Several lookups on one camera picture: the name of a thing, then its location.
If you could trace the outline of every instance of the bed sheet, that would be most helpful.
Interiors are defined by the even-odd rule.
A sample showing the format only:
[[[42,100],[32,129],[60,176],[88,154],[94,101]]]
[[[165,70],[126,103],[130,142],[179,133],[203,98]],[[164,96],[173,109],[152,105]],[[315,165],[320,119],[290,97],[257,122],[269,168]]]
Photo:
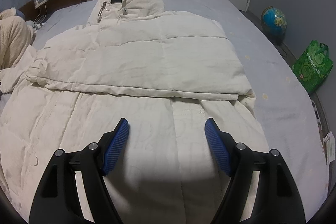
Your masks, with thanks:
[[[33,43],[85,24],[97,0],[55,12]],[[257,95],[254,111],[270,148],[277,148],[298,185],[306,219],[323,203],[328,172],[309,96],[268,39],[228,0],[163,0],[165,10],[188,11],[218,21]]]

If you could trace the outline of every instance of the blue gripper pad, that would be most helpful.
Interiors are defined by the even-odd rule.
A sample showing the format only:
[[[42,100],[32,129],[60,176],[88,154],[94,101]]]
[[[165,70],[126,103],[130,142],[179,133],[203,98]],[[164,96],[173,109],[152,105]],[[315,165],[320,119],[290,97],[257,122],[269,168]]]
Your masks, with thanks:
[[[127,141],[129,134],[129,124],[126,119],[123,119],[120,127],[114,135],[110,145],[104,154],[103,168],[101,169],[105,175],[114,169],[120,152]]]
[[[219,136],[221,132],[219,131],[217,125],[214,124],[212,118],[207,119],[205,122],[204,132],[219,168],[228,176],[231,176],[230,153]]]

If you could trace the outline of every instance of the green bag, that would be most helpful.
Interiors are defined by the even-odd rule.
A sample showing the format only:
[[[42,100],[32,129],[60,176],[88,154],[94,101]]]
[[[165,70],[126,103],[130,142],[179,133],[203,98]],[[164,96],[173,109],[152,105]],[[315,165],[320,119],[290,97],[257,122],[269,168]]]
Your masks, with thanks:
[[[332,67],[328,46],[313,40],[292,66],[292,71],[308,94],[311,94],[323,83]]]

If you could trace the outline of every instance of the floor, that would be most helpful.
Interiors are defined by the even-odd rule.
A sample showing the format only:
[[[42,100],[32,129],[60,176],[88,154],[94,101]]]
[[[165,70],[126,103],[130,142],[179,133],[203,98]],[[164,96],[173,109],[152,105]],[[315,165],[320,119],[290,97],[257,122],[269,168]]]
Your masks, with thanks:
[[[253,13],[251,13],[249,10],[247,12],[241,11],[241,13],[247,17],[269,40],[270,42],[274,45],[274,47],[279,51],[280,55],[283,57],[283,59],[287,62],[287,64],[291,67],[294,65],[296,62],[295,56],[291,53],[291,51],[288,49],[288,47],[283,43],[277,43],[274,39],[269,37],[262,29],[260,19],[255,16]],[[322,139],[328,134],[329,132],[329,127],[328,123],[323,111],[323,107],[321,105],[321,102],[317,96],[316,93],[313,93],[310,95],[310,99],[315,102],[317,111],[318,111],[318,116],[320,118],[321,126],[322,128],[320,129],[320,139]],[[336,177],[332,177],[333,173],[333,167],[336,169],[336,160],[332,162],[329,166],[329,192],[331,191],[332,186],[336,182]]]

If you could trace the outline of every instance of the silver bolt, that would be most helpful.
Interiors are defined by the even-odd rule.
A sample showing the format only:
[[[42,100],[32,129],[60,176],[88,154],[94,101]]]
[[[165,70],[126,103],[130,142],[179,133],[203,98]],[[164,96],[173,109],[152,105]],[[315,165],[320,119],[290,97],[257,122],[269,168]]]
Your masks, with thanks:
[[[98,144],[97,144],[97,143],[90,143],[90,144],[89,144],[89,149],[90,149],[90,150],[95,150],[95,149],[97,149],[97,147],[98,147]]]
[[[59,156],[61,156],[63,154],[63,150],[62,149],[57,149],[56,151],[55,151],[55,156],[56,157],[59,157]]]
[[[276,150],[276,149],[272,149],[272,150],[271,150],[271,154],[272,154],[273,156],[279,156],[279,155],[280,155],[279,151]]]
[[[246,145],[244,145],[243,143],[237,143],[236,147],[239,149],[239,150],[244,150],[246,148]]]

